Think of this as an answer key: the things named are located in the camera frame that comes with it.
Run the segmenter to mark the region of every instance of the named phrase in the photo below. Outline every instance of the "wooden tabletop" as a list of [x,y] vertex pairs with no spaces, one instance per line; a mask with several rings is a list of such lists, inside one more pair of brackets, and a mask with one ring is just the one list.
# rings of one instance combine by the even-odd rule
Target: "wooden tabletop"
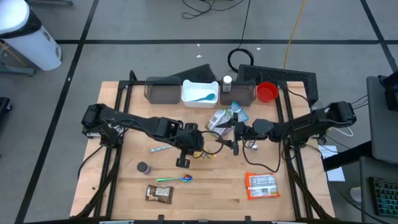
[[[305,96],[302,82],[288,82],[288,86],[294,93]],[[113,108],[117,87],[118,82],[103,82],[98,102]],[[284,102],[283,93],[280,92],[280,94],[281,100]],[[125,95],[122,96],[120,108],[123,108],[124,99]],[[295,118],[309,112],[308,104],[304,99],[290,94],[290,100]],[[187,108],[182,102],[178,105],[152,105],[144,97],[144,86],[134,85],[129,113],[142,117],[163,116],[182,120],[184,123],[197,123],[199,129],[206,130],[205,124],[220,108],[228,108],[228,106],[217,104],[215,109]],[[274,102],[263,103],[256,100],[250,107],[244,107],[244,110],[249,116],[247,125],[251,125],[256,118],[264,118],[273,122],[279,121]],[[232,139],[232,135],[229,133],[225,139]],[[214,138],[211,139],[207,136],[206,139],[209,139],[205,143],[206,147],[211,149]],[[99,147],[99,141],[98,138],[88,140],[85,158]],[[178,149],[173,147],[150,153],[150,149],[165,144],[152,140],[139,131],[129,130],[124,138],[112,219],[156,220],[158,215],[165,215],[166,220],[244,220],[245,216],[250,215],[255,221],[294,220],[292,196],[286,164],[283,160],[279,171],[275,173],[280,197],[247,200],[245,173],[266,174],[269,171],[263,167],[246,163],[241,152],[241,144],[240,142],[239,156],[233,156],[232,151],[228,147],[224,147],[214,159],[204,160],[188,157],[191,160],[190,168],[183,169],[175,166],[175,161],[180,155]],[[258,141],[257,144],[259,146],[257,152],[246,150],[248,159],[251,162],[266,164],[275,169],[278,163],[278,144],[270,142],[270,140]],[[315,140],[310,140],[308,144],[318,147]],[[105,150],[102,150],[95,155],[82,169],[71,215],[79,213],[98,189],[104,152]],[[301,149],[301,152],[308,189],[326,212],[334,216],[319,152],[309,147]],[[137,164],[141,161],[152,167],[150,175],[144,175],[137,171]],[[155,181],[156,178],[180,177],[183,174],[192,175],[194,180],[190,183]],[[145,201],[146,188],[149,184],[174,187],[172,204]],[[301,214],[304,217],[302,194],[298,187],[297,192]],[[105,214],[107,201],[108,191],[104,193],[101,214]]]

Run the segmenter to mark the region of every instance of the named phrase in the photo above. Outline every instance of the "black keyboard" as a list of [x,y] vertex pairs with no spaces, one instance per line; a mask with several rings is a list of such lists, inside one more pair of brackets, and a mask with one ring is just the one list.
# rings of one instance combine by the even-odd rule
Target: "black keyboard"
[[398,218],[398,180],[370,177],[369,184],[376,214]]

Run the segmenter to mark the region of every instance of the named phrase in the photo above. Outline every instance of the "yellow cable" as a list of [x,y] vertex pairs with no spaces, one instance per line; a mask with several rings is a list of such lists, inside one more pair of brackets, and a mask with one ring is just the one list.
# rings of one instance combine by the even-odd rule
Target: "yellow cable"
[[6,49],[12,56],[14,56],[15,59],[18,60],[19,63],[21,63],[21,65],[22,65],[23,67],[25,67],[25,63],[22,62],[22,61],[19,59],[19,57],[17,57],[14,53],[12,53],[12,52],[8,49],[8,47],[4,46],[4,44],[2,44],[2,42],[0,42],[0,46],[3,47],[4,49]]
[[284,69],[286,69],[286,62],[287,62],[287,57],[289,56],[290,43],[292,42],[292,39],[293,39],[293,36],[294,36],[294,32],[296,32],[297,25],[299,24],[299,21],[301,19],[301,14],[303,13],[303,10],[304,10],[304,5],[305,5],[305,0],[303,0],[303,3],[301,5],[301,9],[300,9],[300,13],[298,14],[298,17],[297,17],[297,20],[296,20],[296,24],[294,25],[292,35],[290,36],[289,43],[287,44],[287,47],[286,47]]

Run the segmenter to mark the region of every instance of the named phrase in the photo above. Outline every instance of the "orange snack bag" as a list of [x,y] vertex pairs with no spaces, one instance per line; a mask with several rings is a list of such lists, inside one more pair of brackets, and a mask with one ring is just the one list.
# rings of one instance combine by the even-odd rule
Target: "orange snack bag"
[[273,174],[246,173],[248,200],[255,198],[280,197]]

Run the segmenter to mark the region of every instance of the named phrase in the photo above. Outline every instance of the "red plastic cup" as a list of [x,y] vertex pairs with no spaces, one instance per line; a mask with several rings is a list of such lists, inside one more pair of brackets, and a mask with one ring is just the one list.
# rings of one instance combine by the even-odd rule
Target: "red plastic cup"
[[269,103],[272,100],[278,97],[279,91],[278,88],[270,83],[270,82],[263,82],[257,86],[257,97],[259,100]]

